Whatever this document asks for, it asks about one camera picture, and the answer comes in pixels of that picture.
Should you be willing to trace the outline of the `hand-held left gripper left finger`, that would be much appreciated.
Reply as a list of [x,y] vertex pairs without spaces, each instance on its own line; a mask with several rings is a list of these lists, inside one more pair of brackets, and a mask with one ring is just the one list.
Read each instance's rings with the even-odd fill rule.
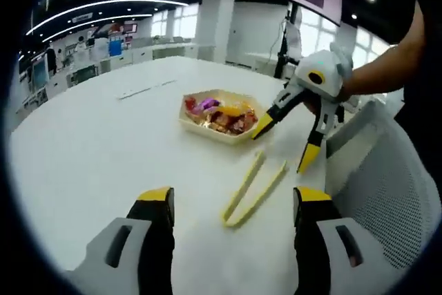
[[172,294],[174,190],[142,193],[86,246],[66,278],[81,294]]

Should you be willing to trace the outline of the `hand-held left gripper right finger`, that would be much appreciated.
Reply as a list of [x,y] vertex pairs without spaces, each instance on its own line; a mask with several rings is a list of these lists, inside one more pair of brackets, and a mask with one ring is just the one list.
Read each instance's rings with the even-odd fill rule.
[[297,294],[387,294],[427,242],[427,203],[413,189],[296,187],[294,227]]

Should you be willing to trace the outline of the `person's right hand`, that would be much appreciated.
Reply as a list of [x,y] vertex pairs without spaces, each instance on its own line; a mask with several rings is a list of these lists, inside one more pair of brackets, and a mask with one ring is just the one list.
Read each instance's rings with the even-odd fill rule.
[[303,104],[314,115],[320,115],[322,109],[322,100],[318,95],[308,95]]

